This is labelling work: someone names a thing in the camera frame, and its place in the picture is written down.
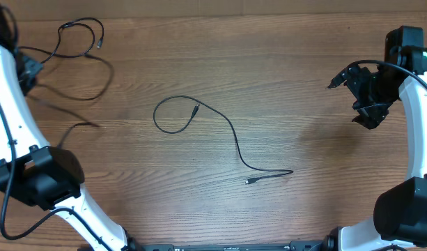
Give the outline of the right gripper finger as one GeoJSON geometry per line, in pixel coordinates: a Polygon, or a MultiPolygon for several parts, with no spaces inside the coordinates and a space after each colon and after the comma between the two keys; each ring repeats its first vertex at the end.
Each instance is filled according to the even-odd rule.
{"type": "Polygon", "coordinates": [[[334,78],[331,79],[327,89],[333,89],[344,82],[346,82],[350,78],[350,68],[344,68],[341,72],[339,72],[334,78]]]}
{"type": "Polygon", "coordinates": [[[359,113],[352,122],[369,130],[377,128],[389,113],[389,103],[374,103],[365,106],[355,103],[352,108],[359,113]]]}

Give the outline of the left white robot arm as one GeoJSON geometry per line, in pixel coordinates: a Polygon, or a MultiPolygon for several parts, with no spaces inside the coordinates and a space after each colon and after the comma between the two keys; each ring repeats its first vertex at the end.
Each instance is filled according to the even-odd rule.
{"type": "Polygon", "coordinates": [[[70,224],[91,250],[139,250],[139,245],[111,220],[90,196],[76,156],[53,147],[33,120],[25,101],[39,65],[17,49],[18,30],[9,26],[10,11],[0,4],[0,191],[4,193],[0,232],[7,240],[26,237],[57,215],[70,224]],[[14,198],[48,214],[25,232],[6,230],[8,202],[14,198]]]}

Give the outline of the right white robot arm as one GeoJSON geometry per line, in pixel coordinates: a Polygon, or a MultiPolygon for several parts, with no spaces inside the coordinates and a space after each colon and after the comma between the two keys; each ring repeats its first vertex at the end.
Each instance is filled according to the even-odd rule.
{"type": "Polygon", "coordinates": [[[400,26],[385,38],[385,55],[350,63],[330,82],[331,89],[348,87],[356,101],[354,122],[377,128],[396,101],[401,101],[407,126],[405,180],[382,193],[373,216],[340,227],[315,250],[407,250],[427,248],[427,47],[419,27],[400,26]]]}

